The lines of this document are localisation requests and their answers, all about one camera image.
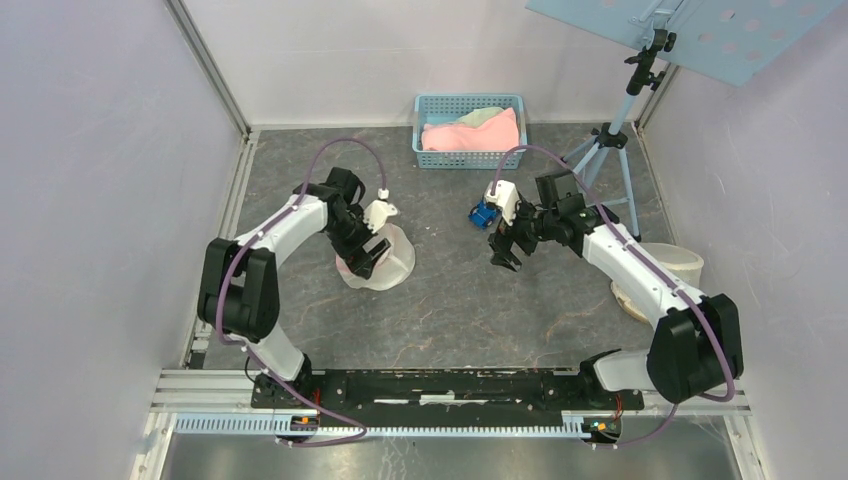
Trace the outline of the white mesh laundry bag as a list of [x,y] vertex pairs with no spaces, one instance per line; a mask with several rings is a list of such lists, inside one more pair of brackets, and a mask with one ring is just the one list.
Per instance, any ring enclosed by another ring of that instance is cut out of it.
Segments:
[[378,258],[369,279],[351,273],[343,259],[336,256],[336,270],[349,287],[385,291],[401,284],[410,276],[415,266],[415,250],[403,229],[392,223],[385,224],[376,236],[364,245],[365,251],[372,250],[382,240],[389,242],[389,248]]

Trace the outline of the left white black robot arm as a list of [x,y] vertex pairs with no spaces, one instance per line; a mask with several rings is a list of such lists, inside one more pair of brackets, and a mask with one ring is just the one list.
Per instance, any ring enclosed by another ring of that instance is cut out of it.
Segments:
[[368,206],[365,185],[352,171],[331,169],[322,183],[303,182],[287,203],[259,226],[235,239],[215,238],[204,254],[197,315],[221,343],[246,350],[275,392],[290,407],[314,394],[309,357],[279,323],[278,272],[310,237],[324,234],[354,276],[373,279],[391,244],[378,232],[398,215],[385,188]]

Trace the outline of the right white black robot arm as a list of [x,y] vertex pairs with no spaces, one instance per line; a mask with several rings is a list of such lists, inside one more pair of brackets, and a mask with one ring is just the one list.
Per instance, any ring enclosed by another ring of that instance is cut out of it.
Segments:
[[495,179],[483,202],[500,214],[488,242],[492,264],[512,271],[555,242],[604,273],[635,303],[653,331],[643,350],[614,349],[581,362],[577,392],[602,408],[626,390],[653,391],[672,404],[693,397],[727,402],[744,371],[737,305],[708,296],[664,267],[604,205],[588,205],[568,172],[537,178],[540,200],[528,201],[512,182]]

